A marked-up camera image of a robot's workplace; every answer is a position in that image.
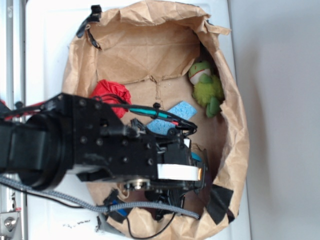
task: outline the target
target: red fabric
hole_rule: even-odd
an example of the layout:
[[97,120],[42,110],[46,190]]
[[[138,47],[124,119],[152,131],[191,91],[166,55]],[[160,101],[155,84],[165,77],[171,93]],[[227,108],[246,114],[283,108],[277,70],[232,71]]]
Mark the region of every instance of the red fabric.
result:
[[[128,89],[122,84],[113,81],[107,81],[105,79],[100,80],[96,85],[95,89],[90,95],[90,98],[93,97],[101,97],[102,101],[107,104],[119,104],[119,101],[115,98],[107,97],[106,94],[116,94],[129,104],[131,104],[131,95]],[[123,109],[121,107],[113,107],[112,110],[118,116],[118,118],[122,118],[127,109]]]

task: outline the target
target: metal rail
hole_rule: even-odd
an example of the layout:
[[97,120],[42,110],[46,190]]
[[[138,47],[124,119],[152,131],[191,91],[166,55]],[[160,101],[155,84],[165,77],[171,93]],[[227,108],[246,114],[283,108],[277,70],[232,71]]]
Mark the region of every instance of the metal rail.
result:
[[[0,0],[0,99],[10,108],[14,103],[25,103],[25,12],[27,0]],[[7,175],[16,179],[16,175]],[[28,240],[27,199],[18,191],[0,186],[0,239]],[[8,235],[5,214],[17,212],[15,231]]]

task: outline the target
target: cable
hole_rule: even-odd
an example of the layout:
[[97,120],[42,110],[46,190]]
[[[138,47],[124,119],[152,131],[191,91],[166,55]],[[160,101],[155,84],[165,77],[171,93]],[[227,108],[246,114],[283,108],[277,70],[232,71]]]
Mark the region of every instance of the cable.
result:
[[40,110],[41,106],[40,105],[32,105],[32,106],[27,106],[23,108],[19,108],[16,110],[8,111],[5,113],[0,114],[0,118],[10,120],[14,117],[21,117],[25,115],[32,115],[35,113],[36,110]]
[[101,102],[105,102],[105,101],[108,101],[108,100],[117,100],[121,104],[126,104],[126,105],[130,104],[126,100],[122,99],[120,96],[118,96],[118,95],[116,95],[114,93],[106,93],[106,94],[103,94],[101,96],[96,95],[96,96],[93,96],[92,99],[94,99],[96,101],[101,101]]
[[111,108],[113,107],[118,107],[118,108],[124,108],[124,109],[129,109],[130,111],[134,112],[135,114],[138,115],[143,115],[143,116],[149,116],[154,118],[156,116],[156,113],[159,114],[163,114],[161,116],[158,116],[158,119],[164,120],[164,121],[168,121],[168,122],[178,122],[180,125],[180,128],[182,130],[189,130],[189,132],[185,133],[184,135],[190,136],[192,134],[194,134],[197,131],[197,125],[195,125],[193,122],[190,122],[188,120],[185,120],[175,114],[172,114],[170,112],[167,111],[163,111],[163,110],[155,110],[154,107],[149,107],[149,106],[141,106],[141,105],[134,105],[134,104],[109,104],[109,106]]
[[171,212],[183,214],[189,217],[193,217],[196,219],[199,219],[199,215],[193,211],[185,210],[181,207],[177,206],[171,206],[167,204],[162,204],[158,202],[149,202],[149,201],[135,201],[135,202],[125,202],[125,203],[120,203],[120,204],[115,204],[115,205],[110,205],[110,206],[94,206],[91,205],[85,201],[82,201],[81,199],[78,199],[76,197],[57,192],[57,191],[37,191],[34,190],[31,186],[25,185],[21,182],[18,182],[16,180],[9,179],[5,176],[0,175],[0,184],[9,186],[10,188],[17,188],[17,189],[22,189],[24,191],[27,191],[28,193],[36,193],[36,194],[41,194],[41,195],[49,195],[52,197],[56,197],[59,199],[64,199],[69,202],[75,203],[79,205],[80,207],[86,208],[88,210],[91,210],[93,212],[98,212],[98,213],[110,213],[114,212],[120,209],[133,209],[133,208],[151,208],[151,209],[162,209],[162,210],[168,210]]
[[53,197],[49,197],[49,196],[45,196],[45,195],[41,195],[41,194],[37,194],[37,193],[28,192],[28,191],[26,191],[26,190],[22,190],[22,189],[19,189],[19,188],[17,188],[17,187],[13,187],[13,186],[10,186],[10,185],[4,184],[4,183],[2,183],[2,185],[6,186],[6,187],[8,187],[8,188],[14,189],[14,190],[16,190],[16,191],[19,191],[19,192],[21,192],[21,193],[24,193],[24,194],[26,194],[26,195],[35,196],[35,197],[39,197],[39,198],[43,198],[43,199],[47,199],[47,200],[56,202],[56,203],[61,204],[61,205],[65,206],[65,207],[68,207],[68,208],[72,208],[72,209],[83,209],[82,206],[70,205],[70,204],[67,204],[67,203],[65,203],[65,202],[63,202],[63,201],[60,201],[60,200],[58,200],[58,199],[55,199],[55,198],[53,198]]
[[176,213],[173,214],[172,218],[170,219],[170,221],[165,225],[164,228],[161,229],[161,231],[157,232],[156,234],[152,235],[152,236],[148,236],[148,237],[136,237],[136,236],[133,236],[132,232],[131,232],[131,227],[130,227],[130,222],[129,222],[129,218],[126,217],[126,221],[127,221],[127,224],[128,224],[128,230],[129,230],[129,234],[130,234],[130,237],[133,238],[133,239],[138,239],[138,240],[147,240],[147,239],[153,239],[157,236],[159,236],[160,234],[162,234],[168,227],[169,225],[172,223],[172,221],[174,220],[176,216]]

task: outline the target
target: crumpled paper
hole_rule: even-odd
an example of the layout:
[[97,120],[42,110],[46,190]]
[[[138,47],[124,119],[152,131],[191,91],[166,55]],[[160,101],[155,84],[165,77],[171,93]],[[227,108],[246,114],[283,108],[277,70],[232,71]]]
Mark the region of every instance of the crumpled paper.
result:
[[[186,199],[185,207],[201,214],[200,220],[176,216],[170,226],[155,239],[202,240],[229,225],[239,213],[241,196],[249,160],[249,134],[243,102],[223,53],[219,34],[230,30],[211,25],[209,15],[189,4],[145,0],[122,9],[101,13],[100,22],[89,23],[90,36],[75,37],[70,44],[64,73],[63,92],[87,97],[100,79],[125,84],[134,104],[152,106],[155,101],[168,110],[180,101],[196,108],[190,121],[198,125],[191,136],[208,159],[208,181],[213,186],[232,191],[228,211],[215,223],[206,209],[211,185],[199,195]],[[192,98],[193,86],[186,73],[194,61],[208,60],[216,66],[224,90],[221,114],[207,118],[205,110]],[[125,124],[133,118],[128,112],[121,119]],[[89,183],[88,189],[97,204],[110,192],[108,183]],[[139,200],[136,193],[121,193],[122,200]],[[145,209],[130,212],[132,234],[148,237],[160,231],[171,216],[156,222]],[[108,218],[107,222],[129,236],[123,223]]]

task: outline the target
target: green stuffed toy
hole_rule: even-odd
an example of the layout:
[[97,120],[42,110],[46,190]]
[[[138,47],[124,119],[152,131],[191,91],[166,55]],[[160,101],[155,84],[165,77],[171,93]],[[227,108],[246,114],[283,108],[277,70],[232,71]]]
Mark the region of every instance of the green stuffed toy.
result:
[[189,69],[189,79],[194,85],[192,96],[198,104],[206,108],[207,117],[217,115],[221,111],[220,104],[225,100],[225,94],[220,79],[211,74],[210,63],[194,63]]

